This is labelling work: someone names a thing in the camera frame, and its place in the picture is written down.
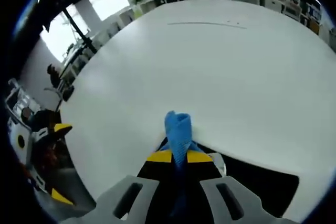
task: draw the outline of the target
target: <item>blue cloth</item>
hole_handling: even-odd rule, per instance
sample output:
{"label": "blue cloth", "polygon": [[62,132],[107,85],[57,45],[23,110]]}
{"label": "blue cloth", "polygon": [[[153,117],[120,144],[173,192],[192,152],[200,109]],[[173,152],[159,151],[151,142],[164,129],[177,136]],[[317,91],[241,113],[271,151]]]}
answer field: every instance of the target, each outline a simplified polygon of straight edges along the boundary
{"label": "blue cloth", "polygon": [[164,126],[168,142],[160,149],[171,149],[178,170],[182,170],[187,150],[203,152],[192,141],[191,118],[189,114],[176,114],[175,111],[167,113]]}

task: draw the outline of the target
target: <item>white table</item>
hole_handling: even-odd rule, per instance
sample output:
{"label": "white table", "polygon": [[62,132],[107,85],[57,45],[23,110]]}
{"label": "white table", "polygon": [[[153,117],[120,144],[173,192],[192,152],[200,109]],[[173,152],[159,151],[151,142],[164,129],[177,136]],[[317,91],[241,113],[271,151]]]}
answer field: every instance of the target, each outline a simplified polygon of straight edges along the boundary
{"label": "white table", "polygon": [[175,110],[191,115],[197,142],[299,176],[284,217],[302,221],[336,164],[335,80],[335,53],[295,20],[243,2],[183,1],[102,47],[61,116],[74,126],[67,145],[94,199],[138,173]]}

